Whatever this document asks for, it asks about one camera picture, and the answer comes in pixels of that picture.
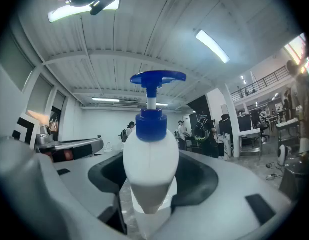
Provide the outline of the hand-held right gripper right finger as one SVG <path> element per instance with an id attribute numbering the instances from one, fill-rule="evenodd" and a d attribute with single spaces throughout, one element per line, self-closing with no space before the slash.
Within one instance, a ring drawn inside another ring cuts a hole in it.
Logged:
<path id="1" fill-rule="evenodd" d="M 152 240 L 266 240 L 294 208 L 286 195 L 243 166 L 189 151 L 181 154 L 214 169 L 218 186 L 201 204 L 177 207 Z M 275 213 L 264 225 L 246 200 L 255 194 Z"/>

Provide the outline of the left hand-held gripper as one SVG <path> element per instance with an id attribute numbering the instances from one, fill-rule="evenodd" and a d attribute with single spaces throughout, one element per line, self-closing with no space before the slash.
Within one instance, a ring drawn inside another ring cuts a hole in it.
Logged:
<path id="1" fill-rule="evenodd" d="M 12 137 L 28 144 L 32 150 L 48 155 L 54 163 L 91 157 L 104 147 L 101 138 L 53 141 L 49 126 L 41 125 L 26 113 L 19 117 Z"/>

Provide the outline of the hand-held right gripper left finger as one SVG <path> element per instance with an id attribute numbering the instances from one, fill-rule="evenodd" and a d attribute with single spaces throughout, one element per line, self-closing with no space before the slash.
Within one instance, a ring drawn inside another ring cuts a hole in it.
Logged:
<path id="1" fill-rule="evenodd" d="M 45 154 L 0 137 L 0 211 L 9 239 L 128 240 L 115 192 L 88 177 L 88 162 L 52 163 Z"/>

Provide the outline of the white spray bottle blue cap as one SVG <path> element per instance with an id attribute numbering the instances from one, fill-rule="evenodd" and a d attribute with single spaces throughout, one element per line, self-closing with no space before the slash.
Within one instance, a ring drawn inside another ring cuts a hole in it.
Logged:
<path id="1" fill-rule="evenodd" d="M 123 165 L 131 190 L 145 214 L 155 214 L 166 199 L 179 164 L 179 146 L 168 130 L 168 117 L 157 104 L 157 90 L 185 73 L 155 70 L 136 74 L 130 82 L 146 90 L 146 107 L 123 149 Z"/>

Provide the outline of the person's left hand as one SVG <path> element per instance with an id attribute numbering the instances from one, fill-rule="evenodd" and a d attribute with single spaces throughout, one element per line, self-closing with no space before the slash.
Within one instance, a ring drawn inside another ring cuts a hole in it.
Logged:
<path id="1" fill-rule="evenodd" d="M 28 110 L 27 113 L 34 119 L 38 120 L 42 126 L 49 126 L 50 123 L 49 115 L 41 114 L 32 110 Z"/>

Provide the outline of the dark window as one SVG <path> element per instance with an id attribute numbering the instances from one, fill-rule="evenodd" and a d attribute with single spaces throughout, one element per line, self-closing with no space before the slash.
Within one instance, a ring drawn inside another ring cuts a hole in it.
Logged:
<path id="1" fill-rule="evenodd" d="M 52 107 L 49 120 L 49 129 L 54 142 L 59 140 L 59 128 L 62 111 L 56 107 Z"/>

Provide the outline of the ceiling air vent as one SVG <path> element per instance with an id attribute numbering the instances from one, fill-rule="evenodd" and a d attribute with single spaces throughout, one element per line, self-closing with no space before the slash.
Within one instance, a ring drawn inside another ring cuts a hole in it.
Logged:
<path id="1" fill-rule="evenodd" d="M 120 101 L 120 102 L 114 102 L 113 103 L 114 107 L 133 107 L 137 108 L 139 106 L 138 102 L 133 102 L 133 101 Z"/>

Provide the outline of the white metal table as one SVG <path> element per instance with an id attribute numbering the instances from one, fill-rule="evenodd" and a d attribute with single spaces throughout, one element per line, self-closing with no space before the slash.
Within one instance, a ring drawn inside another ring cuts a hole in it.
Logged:
<path id="1" fill-rule="evenodd" d="M 258 154 L 258 158 L 259 160 L 261 160 L 262 151 L 263 151 L 263 137 L 262 137 L 261 130 L 257 128 L 257 129 L 247 130 L 247 131 L 240 131 L 238 136 L 239 136 L 239 159 L 241 158 L 242 154 L 254 153 L 254 154 Z M 243 145 L 242 145 L 243 138 L 252 140 L 252 149 L 249 150 L 249 149 L 243 148 Z M 255 140 L 259 140 L 258 148 L 255 148 Z"/>

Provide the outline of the white round heater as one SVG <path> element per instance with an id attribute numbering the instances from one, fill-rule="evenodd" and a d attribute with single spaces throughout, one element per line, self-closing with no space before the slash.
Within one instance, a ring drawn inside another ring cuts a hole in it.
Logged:
<path id="1" fill-rule="evenodd" d="M 290 146 L 281 145 L 278 149 L 277 163 L 279 166 L 283 167 L 289 156 L 292 155 L 292 148 Z"/>

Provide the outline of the black green backpack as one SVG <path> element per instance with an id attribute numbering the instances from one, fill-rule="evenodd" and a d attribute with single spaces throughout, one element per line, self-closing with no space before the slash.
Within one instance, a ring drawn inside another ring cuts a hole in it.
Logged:
<path id="1" fill-rule="evenodd" d="M 208 118 L 201 119 L 197 122 L 195 129 L 194 129 L 194 138 L 198 142 L 205 142 L 209 139 L 210 130 L 206 126 L 207 122 L 209 121 Z"/>

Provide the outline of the dark brown table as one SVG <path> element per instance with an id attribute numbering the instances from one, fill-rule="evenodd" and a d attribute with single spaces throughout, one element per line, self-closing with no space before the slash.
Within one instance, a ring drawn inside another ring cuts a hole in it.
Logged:
<path id="1" fill-rule="evenodd" d="M 309 182 L 309 153 L 286 160 L 279 190 L 291 201 L 298 200 Z"/>

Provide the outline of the black balcony railing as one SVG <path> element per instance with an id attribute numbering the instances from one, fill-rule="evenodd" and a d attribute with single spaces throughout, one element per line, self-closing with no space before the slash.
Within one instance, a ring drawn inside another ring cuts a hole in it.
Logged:
<path id="1" fill-rule="evenodd" d="M 284 81 L 290 77 L 290 74 L 286 66 L 283 66 L 275 72 L 265 76 L 264 78 L 248 85 L 245 88 L 241 88 L 231 94 L 233 102 L 237 102 L 243 98 L 246 98 L 252 94 L 260 92 L 263 89 L 276 85 L 280 81 Z"/>

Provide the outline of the wide ceiling light panel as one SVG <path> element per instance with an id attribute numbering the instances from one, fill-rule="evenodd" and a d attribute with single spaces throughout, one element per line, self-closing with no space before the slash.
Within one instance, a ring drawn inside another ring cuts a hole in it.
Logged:
<path id="1" fill-rule="evenodd" d="M 110 5 L 106 6 L 103 11 L 116 11 L 120 7 L 121 0 L 115 0 Z M 97 6 L 100 3 L 98 3 L 96 6 L 81 6 L 81 7 L 75 7 L 71 5 L 66 5 L 63 7 L 60 7 L 56 10 L 53 10 L 48 13 L 48 20 L 50 23 L 56 22 L 58 20 L 61 20 L 63 18 L 81 14 L 81 13 L 90 13 L 92 16 L 97 15 L 99 12 L 97 12 Z"/>

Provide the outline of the long ceiling light tube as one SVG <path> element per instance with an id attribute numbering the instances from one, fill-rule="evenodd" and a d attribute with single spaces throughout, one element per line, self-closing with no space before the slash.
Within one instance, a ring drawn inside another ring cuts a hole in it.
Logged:
<path id="1" fill-rule="evenodd" d="M 196 39 L 207 46 L 214 54 L 216 54 L 224 64 L 230 61 L 225 51 L 203 30 L 196 34 Z"/>

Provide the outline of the red white banner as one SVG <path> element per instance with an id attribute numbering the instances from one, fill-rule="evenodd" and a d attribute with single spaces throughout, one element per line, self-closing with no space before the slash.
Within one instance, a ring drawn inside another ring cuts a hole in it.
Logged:
<path id="1" fill-rule="evenodd" d="M 284 47 L 284 49 L 288 52 L 292 60 L 297 65 L 302 63 L 302 57 L 306 50 L 306 41 L 306 36 L 304 33 L 302 33 Z M 304 75 L 306 73 L 309 75 L 309 57 L 306 59 L 306 63 L 301 68 L 300 72 Z"/>

